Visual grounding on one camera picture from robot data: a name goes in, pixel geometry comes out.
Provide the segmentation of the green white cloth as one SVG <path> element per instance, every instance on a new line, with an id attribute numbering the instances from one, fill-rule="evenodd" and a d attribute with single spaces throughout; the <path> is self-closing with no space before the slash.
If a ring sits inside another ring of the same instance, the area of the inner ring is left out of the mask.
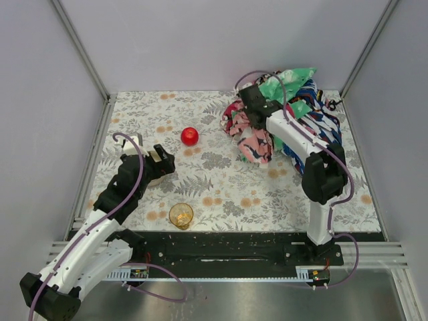
<path id="1" fill-rule="evenodd" d="M 286 101 L 292 110 L 293 117 L 300 119 L 311 111 L 320 109 L 318 89 L 312 79 L 315 72 L 316 68 L 296 68 L 276 72 L 277 77 L 285 86 L 286 94 L 284 94 L 279 80 L 273 76 L 259 86 L 259 89 L 267 100 L 276 100 L 281 105 Z"/>

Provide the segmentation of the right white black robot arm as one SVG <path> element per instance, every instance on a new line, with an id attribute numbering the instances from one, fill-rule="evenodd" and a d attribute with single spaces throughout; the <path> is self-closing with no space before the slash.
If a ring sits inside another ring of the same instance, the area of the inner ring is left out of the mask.
<path id="1" fill-rule="evenodd" d="M 302 189 L 310 200 L 307 236 L 315 245 L 328 243 L 333 234 L 332 208 L 348 184 L 344 149 L 318 138 L 295 119 L 291 107 L 267 100 L 258 86 L 237 93 L 250 124 L 278 137 L 303 161 Z"/>

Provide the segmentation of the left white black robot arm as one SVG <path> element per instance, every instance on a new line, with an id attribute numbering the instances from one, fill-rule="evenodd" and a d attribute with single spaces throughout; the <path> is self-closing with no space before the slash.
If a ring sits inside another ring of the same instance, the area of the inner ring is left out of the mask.
<path id="1" fill-rule="evenodd" d="M 144 257 L 144 238 L 119 227 L 137 209 L 148 185 L 175 171 L 174 156 L 159 144 L 153 148 L 158 160 L 139 148 L 134 154 L 127 150 L 80 230 L 38 274 L 23 276 L 19 286 L 31 314 L 71 320 L 86 294 L 110 272 Z"/>

